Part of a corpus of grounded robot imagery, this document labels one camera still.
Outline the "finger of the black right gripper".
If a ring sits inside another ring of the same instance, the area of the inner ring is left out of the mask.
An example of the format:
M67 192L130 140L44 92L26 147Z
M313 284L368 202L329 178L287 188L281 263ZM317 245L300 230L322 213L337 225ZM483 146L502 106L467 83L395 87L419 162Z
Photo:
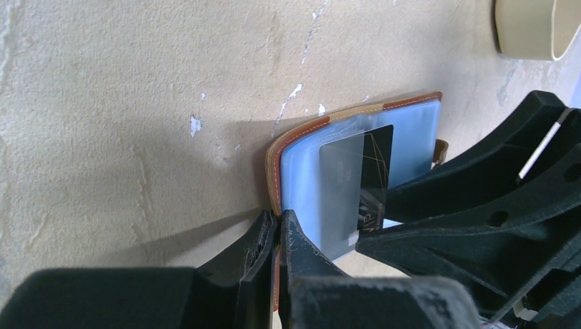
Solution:
M580 109L533 90L490 134L388 192L384 216L401 223L454 214L531 182L580 143Z
M522 303L536 323L580 319L580 146L489 203L360 238L361 254L411 276L462 283L481 315Z

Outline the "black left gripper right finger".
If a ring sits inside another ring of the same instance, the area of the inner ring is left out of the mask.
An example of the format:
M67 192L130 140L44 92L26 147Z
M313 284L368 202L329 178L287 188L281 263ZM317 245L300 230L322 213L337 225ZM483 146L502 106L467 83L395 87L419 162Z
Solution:
M281 218L279 314L283 328L481 328L467 290L442 277L351 277Z

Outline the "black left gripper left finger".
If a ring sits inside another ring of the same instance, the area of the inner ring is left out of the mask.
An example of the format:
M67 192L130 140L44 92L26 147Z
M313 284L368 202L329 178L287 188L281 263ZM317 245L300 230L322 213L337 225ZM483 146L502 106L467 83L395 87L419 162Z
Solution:
M2 328L269 328L277 217L198 268L60 268L30 275Z

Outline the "brown leather card holder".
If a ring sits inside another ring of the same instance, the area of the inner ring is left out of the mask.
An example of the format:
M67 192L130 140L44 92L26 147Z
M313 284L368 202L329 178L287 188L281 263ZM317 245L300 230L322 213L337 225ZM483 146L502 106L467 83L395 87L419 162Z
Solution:
M436 137L441 99L441 92L431 91L363 103L321 114L277 137L265 158L274 212L281 215L286 210L294 211L304 234L319 248L320 147L342 137L392 125L387 197L392 188L444 162L448 144ZM398 226L399 222L386 219L383 213L380 225L371 232ZM371 232L360 230L358 240Z

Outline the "black credit card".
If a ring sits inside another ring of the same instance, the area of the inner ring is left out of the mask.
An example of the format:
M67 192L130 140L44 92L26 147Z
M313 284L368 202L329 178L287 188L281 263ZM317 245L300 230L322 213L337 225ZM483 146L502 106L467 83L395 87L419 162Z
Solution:
M336 260L355 248L359 231L380 228L394 127L385 125L319 149L320 250Z

